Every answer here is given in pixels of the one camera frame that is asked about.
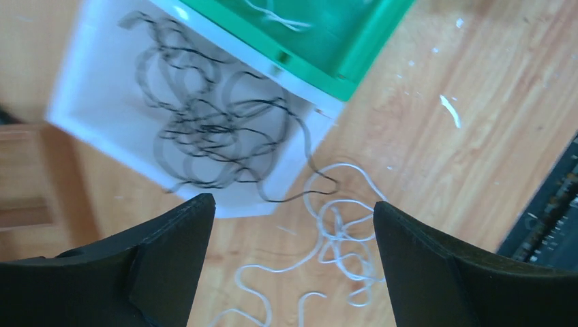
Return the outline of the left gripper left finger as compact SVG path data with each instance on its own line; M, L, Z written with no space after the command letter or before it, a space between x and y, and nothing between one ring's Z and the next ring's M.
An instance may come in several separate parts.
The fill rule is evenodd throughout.
M202 193L53 258L1 263L2 326L186 326L215 218Z

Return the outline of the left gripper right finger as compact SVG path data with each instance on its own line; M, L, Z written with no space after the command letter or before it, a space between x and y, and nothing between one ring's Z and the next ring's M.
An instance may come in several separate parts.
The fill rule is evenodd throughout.
M398 326L576 326L577 274L478 248L388 202L374 230Z

